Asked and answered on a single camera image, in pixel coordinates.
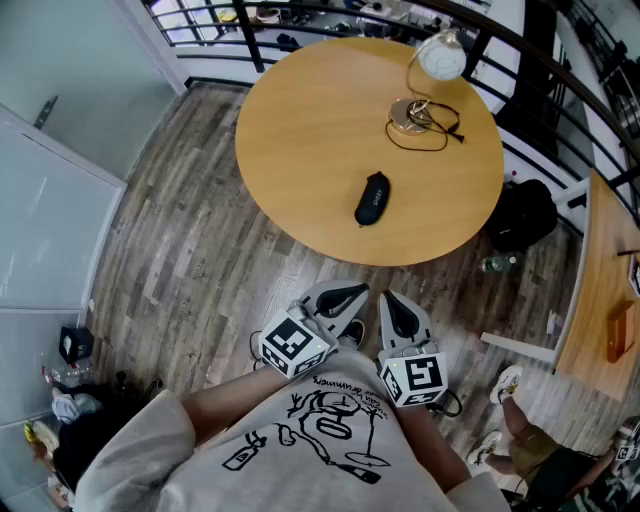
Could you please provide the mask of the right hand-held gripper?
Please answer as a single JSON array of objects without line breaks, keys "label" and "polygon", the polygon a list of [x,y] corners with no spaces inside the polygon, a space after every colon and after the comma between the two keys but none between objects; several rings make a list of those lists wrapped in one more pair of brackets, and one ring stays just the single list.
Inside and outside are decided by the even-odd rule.
[{"label": "right hand-held gripper", "polygon": [[430,334],[428,314],[394,291],[378,301],[382,350],[379,377],[398,408],[435,402],[448,388],[446,354]]}]

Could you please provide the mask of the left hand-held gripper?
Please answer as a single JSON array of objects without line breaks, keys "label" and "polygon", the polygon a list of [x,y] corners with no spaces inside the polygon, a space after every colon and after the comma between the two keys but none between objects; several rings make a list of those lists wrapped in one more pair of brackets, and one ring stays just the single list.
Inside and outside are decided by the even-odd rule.
[{"label": "left hand-held gripper", "polygon": [[287,379],[326,361],[338,347],[359,346],[365,324],[358,317],[369,297],[359,281],[323,281],[270,320],[258,337],[262,360]]}]

